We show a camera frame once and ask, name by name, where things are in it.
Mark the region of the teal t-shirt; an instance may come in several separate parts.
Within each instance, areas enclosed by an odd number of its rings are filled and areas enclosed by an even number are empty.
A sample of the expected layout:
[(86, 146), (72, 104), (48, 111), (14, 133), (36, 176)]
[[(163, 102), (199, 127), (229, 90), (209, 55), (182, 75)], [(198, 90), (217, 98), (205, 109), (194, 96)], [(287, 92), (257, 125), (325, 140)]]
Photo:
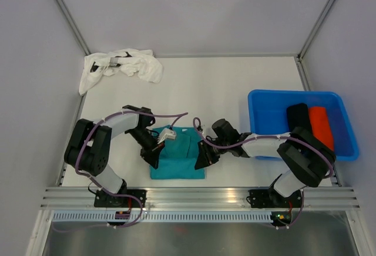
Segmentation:
[(176, 138), (167, 139), (165, 147), (159, 155), (157, 169), (150, 168), (152, 180), (201, 180), (205, 178), (205, 170), (194, 168), (198, 155), (200, 136), (192, 127), (174, 127)]

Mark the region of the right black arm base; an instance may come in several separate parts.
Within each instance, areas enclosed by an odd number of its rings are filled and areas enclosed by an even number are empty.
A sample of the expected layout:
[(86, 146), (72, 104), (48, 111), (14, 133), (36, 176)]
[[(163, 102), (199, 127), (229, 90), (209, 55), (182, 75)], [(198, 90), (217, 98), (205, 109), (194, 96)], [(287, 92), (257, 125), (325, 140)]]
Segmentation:
[(249, 190), (246, 201), (251, 205), (251, 208), (300, 208), (303, 198), (299, 190), (289, 197), (283, 197), (275, 190), (254, 189)]

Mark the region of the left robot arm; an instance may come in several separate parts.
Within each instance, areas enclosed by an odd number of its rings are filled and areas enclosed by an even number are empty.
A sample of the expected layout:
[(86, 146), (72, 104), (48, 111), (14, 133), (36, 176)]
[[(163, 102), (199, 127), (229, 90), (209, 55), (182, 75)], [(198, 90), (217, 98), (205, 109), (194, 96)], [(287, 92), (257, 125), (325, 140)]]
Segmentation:
[(109, 165), (111, 141), (120, 134), (130, 134), (141, 147), (141, 158), (157, 169), (165, 140), (152, 135), (149, 127), (154, 123), (149, 108), (131, 105), (97, 122), (80, 119), (66, 147), (64, 161), (78, 175), (91, 179), (106, 191), (114, 206), (121, 207), (128, 200), (127, 184)]

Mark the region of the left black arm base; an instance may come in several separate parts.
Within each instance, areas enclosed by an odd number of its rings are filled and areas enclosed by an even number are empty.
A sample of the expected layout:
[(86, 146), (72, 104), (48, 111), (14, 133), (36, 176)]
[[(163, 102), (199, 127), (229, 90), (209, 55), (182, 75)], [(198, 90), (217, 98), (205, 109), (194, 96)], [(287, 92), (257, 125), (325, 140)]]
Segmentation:
[[(138, 198), (142, 204), (145, 205), (146, 201), (146, 190), (140, 189), (131, 189), (127, 191), (127, 194)], [(94, 207), (95, 208), (140, 208), (139, 203), (129, 197), (114, 197), (111, 196), (103, 191), (96, 191), (95, 200), (94, 200)]]

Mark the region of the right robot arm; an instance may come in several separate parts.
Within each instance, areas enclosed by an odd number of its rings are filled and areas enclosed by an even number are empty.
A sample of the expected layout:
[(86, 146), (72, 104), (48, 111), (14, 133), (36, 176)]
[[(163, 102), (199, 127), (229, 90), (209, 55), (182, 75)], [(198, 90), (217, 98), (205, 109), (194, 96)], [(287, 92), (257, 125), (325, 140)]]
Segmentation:
[(272, 135), (239, 133), (226, 119), (213, 123), (215, 138), (203, 136), (198, 142), (195, 169), (217, 163), (224, 153), (235, 157), (282, 159), (288, 167), (266, 190), (259, 190), (258, 208), (284, 207), (292, 196), (302, 196), (306, 187), (316, 188), (334, 173), (336, 156), (324, 143), (303, 127)]

